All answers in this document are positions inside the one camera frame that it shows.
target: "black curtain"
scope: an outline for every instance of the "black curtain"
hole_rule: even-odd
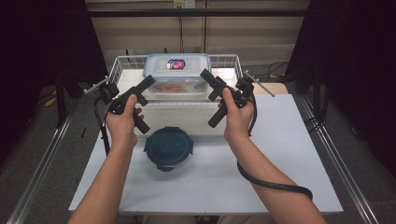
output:
[[[79,97],[77,82],[93,84],[107,75],[86,11],[84,0],[0,3],[0,161],[32,117],[43,87],[62,83]]]
[[[396,176],[396,5],[392,0],[311,0],[332,16],[304,19],[287,76],[306,91],[318,70],[373,154]]]

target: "metal frame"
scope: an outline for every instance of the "metal frame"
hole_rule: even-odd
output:
[[[302,99],[302,103],[309,118],[311,119],[314,118],[315,117],[314,107],[311,104],[311,102],[308,100],[308,98],[304,97]],[[346,164],[344,163],[334,142],[327,133],[326,128],[324,127],[324,125],[320,125],[314,119],[312,120],[314,125],[317,127],[316,130],[318,132],[320,140],[323,143],[323,146],[326,148],[326,151],[328,152],[329,157],[331,158],[332,163],[334,164],[335,169],[337,170],[337,173],[340,175],[346,187],[346,190],[348,191],[349,196],[351,197],[353,203],[355,204],[356,208],[361,214],[361,218],[363,219],[364,223],[365,224],[379,223],[375,217],[375,214],[369,202],[367,201],[364,194],[361,192],[361,189],[359,188],[352,174],[347,169]]]
[[[25,189],[22,196],[18,200],[18,203],[15,206],[14,210],[12,211],[12,214],[9,217],[7,224],[23,223],[24,220],[26,219],[30,207],[32,206],[33,201],[35,200],[35,196],[40,190],[41,184],[43,183],[47,171],[50,168],[51,162],[55,157],[56,151],[58,150],[59,145],[64,139],[64,135],[67,131],[67,128],[69,127],[71,118],[78,107],[78,102],[79,99],[77,99],[72,104],[70,113],[67,116],[66,120],[64,121],[63,125],[55,131],[55,134],[53,135],[52,140],[50,141],[49,146],[47,147],[47,150],[44,153],[43,158],[38,164],[38,167],[35,170],[35,173],[33,174],[31,180],[29,181],[27,188]]]
[[[58,14],[110,17],[304,17],[338,13],[334,9],[212,9],[212,8],[166,8],[166,9],[91,9],[89,11],[37,11],[36,14]]]

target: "hand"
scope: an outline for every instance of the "hand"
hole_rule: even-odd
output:
[[[234,145],[235,141],[248,139],[248,126],[253,118],[254,106],[247,102],[243,108],[238,108],[228,88],[224,88],[222,93],[228,111],[224,137],[230,145]]]
[[[128,147],[133,148],[137,144],[137,137],[134,134],[134,107],[137,98],[132,94],[126,102],[124,112],[115,115],[107,112],[106,125],[111,135],[111,148]],[[142,112],[141,108],[136,109],[136,113]]]

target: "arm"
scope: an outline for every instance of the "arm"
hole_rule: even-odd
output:
[[[112,137],[111,150],[68,223],[115,223],[132,152],[137,143],[133,119],[135,104],[136,96],[131,95],[121,115],[107,114],[106,124]]]
[[[263,181],[296,185],[250,140],[248,125],[253,117],[253,103],[248,102],[245,107],[239,109],[227,88],[223,90],[223,97],[228,110],[224,137],[243,169]],[[268,189],[255,184],[252,186],[277,223],[326,222],[312,201],[301,193]]]

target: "white container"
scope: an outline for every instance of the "white container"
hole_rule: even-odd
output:
[[[210,71],[207,54],[151,54],[145,64],[143,77],[152,75],[156,82],[149,88],[153,93],[206,93],[207,83],[200,77]]]

